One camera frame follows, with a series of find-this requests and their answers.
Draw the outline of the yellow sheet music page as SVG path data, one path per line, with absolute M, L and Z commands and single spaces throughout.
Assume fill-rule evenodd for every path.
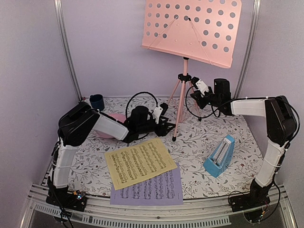
M 160 138 L 104 154 L 115 190 L 146 181 L 177 168 Z

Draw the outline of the pink music stand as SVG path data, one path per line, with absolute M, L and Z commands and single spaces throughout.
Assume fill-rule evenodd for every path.
M 142 47 L 231 68 L 242 2 L 239 0 L 148 0 Z

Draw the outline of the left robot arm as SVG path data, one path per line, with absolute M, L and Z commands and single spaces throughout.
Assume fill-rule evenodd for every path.
M 63 189 L 68 187 L 68 176 L 72 160 L 91 132 L 107 134 L 124 143 L 131 143 L 149 133 L 166 136 L 175 128 L 164 116 L 167 104 L 162 103 L 150 111 L 145 106 L 137 106 L 122 122 L 114 117 L 92 108 L 86 102 L 80 102 L 58 122 L 58 140 L 52 152 L 51 175 L 48 178 L 49 188 L 54 188 L 52 198 L 60 206 L 67 206 L 71 197 Z

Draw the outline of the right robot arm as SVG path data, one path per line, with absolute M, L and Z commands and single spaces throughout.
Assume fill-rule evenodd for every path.
M 265 118 L 268 145 L 261 169 L 253 180 L 253 184 L 261 188 L 271 185 L 300 125 L 295 119 L 296 112 L 287 98 L 281 95 L 232 99 L 229 81 L 222 78 L 215 79 L 213 88 L 197 77 L 192 78 L 191 83 L 195 91 L 190 96 L 201 109 L 206 105 L 211 105 L 213 112 L 219 111 L 226 116 Z

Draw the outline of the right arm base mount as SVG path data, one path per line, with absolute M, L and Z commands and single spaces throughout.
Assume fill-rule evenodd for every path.
M 265 196 L 262 199 L 254 199 L 251 198 L 250 194 L 248 193 L 229 196 L 228 203 L 231 206 L 232 211 L 237 212 L 270 204 L 270 198 L 268 196 Z

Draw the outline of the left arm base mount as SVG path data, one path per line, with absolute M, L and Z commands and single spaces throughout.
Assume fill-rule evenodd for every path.
M 64 209 L 72 209 L 80 212 L 84 212 L 87 203 L 87 197 L 68 193 L 63 190 L 49 190 L 46 198 L 46 203 L 62 207 Z

